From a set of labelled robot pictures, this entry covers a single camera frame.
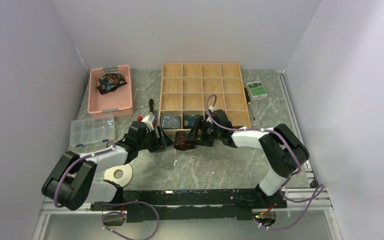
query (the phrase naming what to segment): white wall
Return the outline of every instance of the white wall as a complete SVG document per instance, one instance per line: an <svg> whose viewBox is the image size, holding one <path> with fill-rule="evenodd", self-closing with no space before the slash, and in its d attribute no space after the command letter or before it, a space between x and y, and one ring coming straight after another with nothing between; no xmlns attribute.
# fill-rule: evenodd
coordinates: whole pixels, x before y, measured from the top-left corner
<svg viewBox="0 0 384 240"><path fill-rule="evenodd" d="M0 240L32 239L86 77L48 0L0 0Z"/></svg>
<svg viewBox="0 0 384 240"><path fill-rule="evenodd" d="M286 67L344 239L384 239L384 0L323 0Z"/></svg>
<svg viewBox="0 0 384 240"><path fill-rule="evenodd" d="M320 0L50 0L88 69L285 69Z"/></svg>

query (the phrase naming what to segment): small plastic container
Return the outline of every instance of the small plastic container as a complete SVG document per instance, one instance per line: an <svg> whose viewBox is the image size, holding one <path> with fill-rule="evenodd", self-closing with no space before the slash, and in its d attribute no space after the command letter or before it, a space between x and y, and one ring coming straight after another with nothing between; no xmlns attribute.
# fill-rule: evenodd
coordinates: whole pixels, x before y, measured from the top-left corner
<svg viewBox="0 0 384 240"><path fill-rule="evenodd" d="M114 116L91 117L71 122L70 146L84 147L85 144L108 142L116 138Z"/></svg>
<svg viewBox="0 0 384 240"><path fill-rule="evenodd" d="M127 84L117 88L114 92L101 95L97 89L100 85L99 79L109 73L123 75ZM121 117L133 114L132 80L129 65L92 69L90 70L89 84L87 112L92 116L113 115L114 117Z"/></svg>

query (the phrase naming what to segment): green label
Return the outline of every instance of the green label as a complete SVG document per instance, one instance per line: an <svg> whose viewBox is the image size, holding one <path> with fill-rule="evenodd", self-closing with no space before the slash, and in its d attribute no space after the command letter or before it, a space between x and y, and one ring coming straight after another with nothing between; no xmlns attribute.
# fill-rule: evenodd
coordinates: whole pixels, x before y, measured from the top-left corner
<svg viewBox="0 0 384 240"><path fill-rule="evenodd" d="M264 89L261 82L248 84L248 86L249 86L249 89L251 90L252 95L254 96L266 94L266 90Z"/></svg>

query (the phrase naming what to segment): tabletop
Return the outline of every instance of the tabletop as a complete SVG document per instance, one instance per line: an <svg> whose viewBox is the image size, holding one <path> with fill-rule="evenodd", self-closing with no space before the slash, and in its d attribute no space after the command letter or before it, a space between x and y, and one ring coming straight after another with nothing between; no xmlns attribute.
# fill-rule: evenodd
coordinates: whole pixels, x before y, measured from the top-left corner
<svg viewBox="0 0 384 240"><path fill-rule="evenodd" d="M149 113L149 99L154 99L159 109L161 70L131 69L134 114L115 118L115 141L127 133L137 116ZM242 70L244 83L261 81L268 97L253 102L255 120L252 127L272 128L286 124L292 129L292 120L286 97L275 70ZM89 85L86 87L77 120L91 118L88 113ZM105 148L102 142L85 147L70 146L75 153L93 152ZM270 170L270 164L261 149L248 147L231 148L215 140L213 147L197 146L196 149L180 151L172 146L161 152L140 151L130 163L133 178L126 190L186 190L255 188ZM95 175L102 179L103 172ZM294 176L287 188L309 188L305 171Z"/></svg>

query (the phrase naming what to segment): white box with green label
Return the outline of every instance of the white box with green label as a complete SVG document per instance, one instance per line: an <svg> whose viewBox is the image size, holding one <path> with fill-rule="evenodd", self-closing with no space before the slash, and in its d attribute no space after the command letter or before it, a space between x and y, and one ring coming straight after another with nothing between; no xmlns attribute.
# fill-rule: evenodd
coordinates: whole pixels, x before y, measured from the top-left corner
<svg viewBox="0 0 384 240"><path fill-rule="evenodd" d="M251 102L267 98L266 89L264 89L261 81L247 82L245 87L248 89Z"/></svg>

